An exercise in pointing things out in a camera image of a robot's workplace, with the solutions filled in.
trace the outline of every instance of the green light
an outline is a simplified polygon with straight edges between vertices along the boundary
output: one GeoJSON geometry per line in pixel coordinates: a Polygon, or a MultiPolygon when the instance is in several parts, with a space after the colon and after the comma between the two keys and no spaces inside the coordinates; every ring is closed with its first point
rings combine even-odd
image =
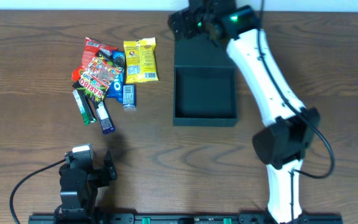
{"type": "Polygon", "coordinates": [[[231,19],[231,21],[233,21],[233,22],[237,22],[237,20],[239,19],[239,17],[238,17],[238,16],[231,16],[230,19],[231,19]]]}

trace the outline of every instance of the wooden surface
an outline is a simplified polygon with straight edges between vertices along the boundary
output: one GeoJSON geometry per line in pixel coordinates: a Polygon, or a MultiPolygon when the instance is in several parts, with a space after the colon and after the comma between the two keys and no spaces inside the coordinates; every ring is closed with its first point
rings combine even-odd
{"type": "MultiPolygon", "coordinates": [[[[114,155],[119,180],[98,195],[98,205],[111,211],[237,213],[267,206],[266,168],[251,143],[263,126],[240,74],[235,128],[172,126],[174,49],[167,17],[168,12],[0,11],[0,223],[12,223],[9,195],[21,178],[87,142],[97,164],[107,150],[114,155]],[[84,127],[70,80],[84,38],[122,50],[123,40],[152,36],[160,81],[137,85],[134,113],[106,100],[114,134],[103,136],[99,124],[84,127]]],[[[336,155],[330,178],[301,178],[301,206],[358,223],[358,14],[269,12],[265,30],[293,91],[319,109],[320,129],[336,155]]],[[[323,173],[328,164],[315,139],[303,170],[323,173]]],[[[57,171],[36,175],[18,190],[14,205],[22,223],[60,205],[57,171]]]]}

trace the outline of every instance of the small blue package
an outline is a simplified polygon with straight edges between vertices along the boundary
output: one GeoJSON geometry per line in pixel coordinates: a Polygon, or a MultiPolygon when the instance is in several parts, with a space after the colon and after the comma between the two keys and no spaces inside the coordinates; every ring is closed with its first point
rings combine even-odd
{"type": "Polygon", "coordinates": [[[124,85],[124,108],[135,108],[135,85],[124,85]]]}
{"type": "Polygon", "coordinates": [[[122,86],[124,84],[125,74],[125,53],[111,51],[112,59],[114,62],[112,73],[114,74],[114,80],[110,84],[108,98],[115,98],[118,102],[122,103],[122,86]]]}

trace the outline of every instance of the white wall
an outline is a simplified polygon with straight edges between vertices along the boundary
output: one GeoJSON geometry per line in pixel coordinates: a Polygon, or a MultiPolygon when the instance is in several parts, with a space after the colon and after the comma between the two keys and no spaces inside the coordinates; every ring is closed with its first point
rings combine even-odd
{"type": "MultiPolygon", "coordinates": [[[[236,0],[258,10],[260,0],[236,0]]],[[[268,11],[358,12],[358,0],[265,0],[268,11]]],[[[188,0],[0,0],[0,9],[167,10],[188,6],[188,0]]]]}

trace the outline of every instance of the yellow package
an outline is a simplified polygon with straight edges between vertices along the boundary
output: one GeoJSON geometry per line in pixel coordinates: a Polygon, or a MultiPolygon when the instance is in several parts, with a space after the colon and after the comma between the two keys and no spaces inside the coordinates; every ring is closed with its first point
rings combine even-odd
{"type": "Polygon", "coordinates": [[[155,37],[124,41],[127,59],[126,83],[158,81],[154,48],[155,37]]]}

